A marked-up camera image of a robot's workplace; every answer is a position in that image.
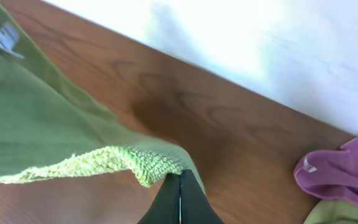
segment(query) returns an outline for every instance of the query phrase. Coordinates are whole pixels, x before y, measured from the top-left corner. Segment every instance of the purple cloth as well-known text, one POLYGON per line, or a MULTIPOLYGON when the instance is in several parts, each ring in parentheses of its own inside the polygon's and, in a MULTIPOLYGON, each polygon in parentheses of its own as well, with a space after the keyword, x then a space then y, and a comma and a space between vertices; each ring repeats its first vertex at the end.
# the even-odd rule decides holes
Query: purple cloth
POLYGON ((342 199, 358 206, 358 138, 339 151, 318 150, 303 157, 295 180, 307 193, 322 199, 342 199))

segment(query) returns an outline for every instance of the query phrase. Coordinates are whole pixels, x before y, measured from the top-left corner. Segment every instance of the white tag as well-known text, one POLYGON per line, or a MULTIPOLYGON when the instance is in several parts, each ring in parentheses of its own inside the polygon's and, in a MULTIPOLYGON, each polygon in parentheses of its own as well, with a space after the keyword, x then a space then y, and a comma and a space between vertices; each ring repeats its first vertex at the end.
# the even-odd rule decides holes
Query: white tag
POLYGON ((307 157, 305 157, 305 159, 303 160, 303 169, 308 171, 309 173, 317 170, 317 168, 315 166, 312 166, 309 164, 307 157))
POLYGON ((11 55, 23 59, 24 58, 23 55, 12 51, 13 47, 16 45, 19 39, 20 39, 19 33, 9 22, 5 23, 0 28, 0 49, 11 55))

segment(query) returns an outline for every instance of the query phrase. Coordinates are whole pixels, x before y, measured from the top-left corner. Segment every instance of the wooden surface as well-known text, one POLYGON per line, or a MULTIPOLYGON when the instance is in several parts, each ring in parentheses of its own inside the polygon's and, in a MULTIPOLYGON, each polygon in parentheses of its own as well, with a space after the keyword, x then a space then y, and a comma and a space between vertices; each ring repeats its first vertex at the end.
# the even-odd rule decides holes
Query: wooden surface
MULTIPOLYGON (((293 168, 351 135, 36 0, 2 4, 77 85, 126 126, 184 147, 225 223, 301 223, 317 200, 293 168)), ((130 172, 0 184, 0 223, 137 223, 159 184, 130 172)))

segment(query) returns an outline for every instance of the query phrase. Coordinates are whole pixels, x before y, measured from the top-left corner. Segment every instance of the white background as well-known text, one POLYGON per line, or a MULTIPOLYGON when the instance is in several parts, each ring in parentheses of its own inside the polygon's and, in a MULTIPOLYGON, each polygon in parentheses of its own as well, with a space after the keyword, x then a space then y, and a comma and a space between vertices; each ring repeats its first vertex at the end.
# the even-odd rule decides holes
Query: white background
POLYGON ((46 1, 358 134, 358 1, 46 1))

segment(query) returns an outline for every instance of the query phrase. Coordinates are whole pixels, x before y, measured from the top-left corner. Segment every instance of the brown wood floor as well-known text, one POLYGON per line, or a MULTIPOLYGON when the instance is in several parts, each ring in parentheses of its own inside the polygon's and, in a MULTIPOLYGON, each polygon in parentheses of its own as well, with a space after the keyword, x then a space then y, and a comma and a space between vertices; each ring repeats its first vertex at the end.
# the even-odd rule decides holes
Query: brown wood floor
MULTIPOLYGON (((292 171, 353 136, 36 0, 2 4, 126 126, 183 146, 225 223, 301 223, 317 200, 292 171)), ((0 184, 0 223, 137 223, 159 189, 130 172, 0 184)))

